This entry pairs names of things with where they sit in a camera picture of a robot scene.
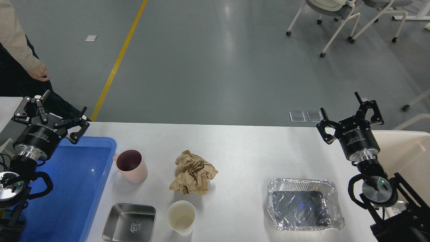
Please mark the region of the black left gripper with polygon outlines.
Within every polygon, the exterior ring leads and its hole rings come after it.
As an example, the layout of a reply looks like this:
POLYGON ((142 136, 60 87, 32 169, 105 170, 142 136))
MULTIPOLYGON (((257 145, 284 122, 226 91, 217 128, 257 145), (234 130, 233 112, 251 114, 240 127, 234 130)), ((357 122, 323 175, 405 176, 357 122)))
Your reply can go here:
POLYGON ((63 119, 54 115, 52 129, 34 125, 38 123, 48 124, 48 114, 43 104, 50 93, 51 91, 47 90, 42 96, 23 98, 13 115, 14 122, 28 125, 14 142, 14 150, 17 151, 18 155, 31 158, 34 161, 49 160, 64 138, 72 144, 77 144, 90 126, 84 115, 87 110, 86 106, 74 118, 63 119), (80 129, 69 134, 69 130, 75 127, 80 127, 80 129))

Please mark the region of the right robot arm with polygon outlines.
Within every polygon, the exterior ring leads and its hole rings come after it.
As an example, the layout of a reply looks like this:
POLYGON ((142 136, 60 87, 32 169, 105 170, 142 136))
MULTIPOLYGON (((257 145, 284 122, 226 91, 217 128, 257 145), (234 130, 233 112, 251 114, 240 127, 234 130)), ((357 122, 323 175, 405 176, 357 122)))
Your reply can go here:
POLYGON ((329 120, 321 108, 322 120, 316 125, 326 144, 338 140, 345 158, 359 170, 348 183, 348 195, 359 207, 367 210, 374 224, 370 226, 379 242, 428 242, 429 206, 398 172, 389 177, 378 161, 380 147, 371 131, 371 125, 383 125, 384 120, 374 100, 355 96, 359 108, 355 115, 338 122, 329 120), (385 218, 375 207, 390 208, 401 194, 407 201, 405 210, 385 218))

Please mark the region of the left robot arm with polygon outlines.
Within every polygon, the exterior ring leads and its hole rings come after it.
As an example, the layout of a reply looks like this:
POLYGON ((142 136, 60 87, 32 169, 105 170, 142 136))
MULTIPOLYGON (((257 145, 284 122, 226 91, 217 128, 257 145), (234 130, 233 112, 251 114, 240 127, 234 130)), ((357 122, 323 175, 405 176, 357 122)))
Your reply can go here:
POLYGON ((64 119, 44 109, 50 91, 33 98, 25 97, 13 115, 13 121, 26 125, 14 142, 14 155, 1 172, 1 241, 17 242, 25 221, 19 219, 28 201, 46 196, 53 190, 48 173, 37 171, 51 158, 60 142, 68 139, 77 144, 90 126, 83 107, 79 115, 64 119))

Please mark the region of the person's beige sleeve forearm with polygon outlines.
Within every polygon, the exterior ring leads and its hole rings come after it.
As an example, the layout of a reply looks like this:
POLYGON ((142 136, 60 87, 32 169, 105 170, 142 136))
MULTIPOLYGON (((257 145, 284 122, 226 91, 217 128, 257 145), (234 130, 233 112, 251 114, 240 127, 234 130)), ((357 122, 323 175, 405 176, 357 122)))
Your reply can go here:
POLYGON ((15 8, 9 0, 0 1, 0 41, 24 70, 32 71, 43 66, 43 62, 33 54, 15 8))

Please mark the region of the person's hand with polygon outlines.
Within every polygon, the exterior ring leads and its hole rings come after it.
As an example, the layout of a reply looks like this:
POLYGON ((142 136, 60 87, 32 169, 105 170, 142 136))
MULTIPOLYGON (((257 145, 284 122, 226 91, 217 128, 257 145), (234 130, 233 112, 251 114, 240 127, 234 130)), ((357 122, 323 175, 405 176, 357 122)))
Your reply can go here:
POLYGON ((48 77, 46 65, 43 62, 37 68, 27 71, 27 73, 31 78, 37 81, 46 82, 50 80, 50 77, 48 77))

